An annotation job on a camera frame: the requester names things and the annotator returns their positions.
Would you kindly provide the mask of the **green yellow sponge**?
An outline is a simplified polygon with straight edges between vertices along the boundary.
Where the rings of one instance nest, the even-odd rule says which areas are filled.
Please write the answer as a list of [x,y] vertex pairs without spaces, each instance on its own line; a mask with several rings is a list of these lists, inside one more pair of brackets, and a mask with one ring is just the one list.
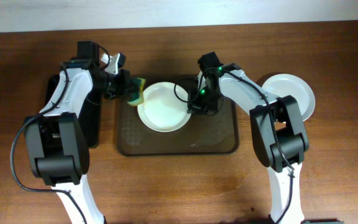
[[144,102],[144,85],[146,79],[144,78],[131,78],[129,88],[129,99],[127,103],[130,106],[138,106]]

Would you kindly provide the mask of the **cream white plate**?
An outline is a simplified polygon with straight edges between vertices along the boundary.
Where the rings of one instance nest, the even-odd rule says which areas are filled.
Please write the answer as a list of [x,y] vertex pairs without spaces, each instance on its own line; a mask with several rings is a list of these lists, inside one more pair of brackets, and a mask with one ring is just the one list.
[[182,128],[191,118],[184,100],[188,92],[172,82],[151,84],[144,90],[144,102],[137,106],[140,120],[150,129],[168,133]]

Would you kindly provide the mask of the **pale green plate with sauce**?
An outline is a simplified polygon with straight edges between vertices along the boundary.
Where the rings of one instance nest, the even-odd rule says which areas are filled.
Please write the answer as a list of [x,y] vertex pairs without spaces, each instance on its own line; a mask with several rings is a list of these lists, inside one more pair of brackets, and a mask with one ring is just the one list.
[[309,84],[297,76],[287,73],[273,75],[264,82],[262,88],[279,97],[293,96],[298,102],[303,121],[314,112],[315,95]]

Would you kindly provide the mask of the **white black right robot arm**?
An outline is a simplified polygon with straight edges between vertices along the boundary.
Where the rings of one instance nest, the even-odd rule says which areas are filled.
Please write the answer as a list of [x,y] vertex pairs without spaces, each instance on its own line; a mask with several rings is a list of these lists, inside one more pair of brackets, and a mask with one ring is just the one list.
[[197,87],[190,91],[188,111],[217,112],[217,102],[226,97],[250,118],[252,144],[270,182],[272,223],[303,223],[300,171],[309,140],[293,96],[277,96],[249,79],[235,63],[199,64]]

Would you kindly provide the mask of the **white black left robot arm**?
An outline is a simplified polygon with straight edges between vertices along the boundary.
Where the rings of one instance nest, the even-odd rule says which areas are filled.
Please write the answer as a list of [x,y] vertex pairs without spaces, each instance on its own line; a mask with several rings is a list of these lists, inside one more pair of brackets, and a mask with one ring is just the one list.
[[61,66],[59,81],[39,114],[26,119],[25,136],[30,168],[47,193],[56,193],[72,223],[105,223],[88,183],[91,147],[98,135],[100,99],[130,96],[142,102],[143,80],[132,80],[123,69],[125,56],[82,56]]

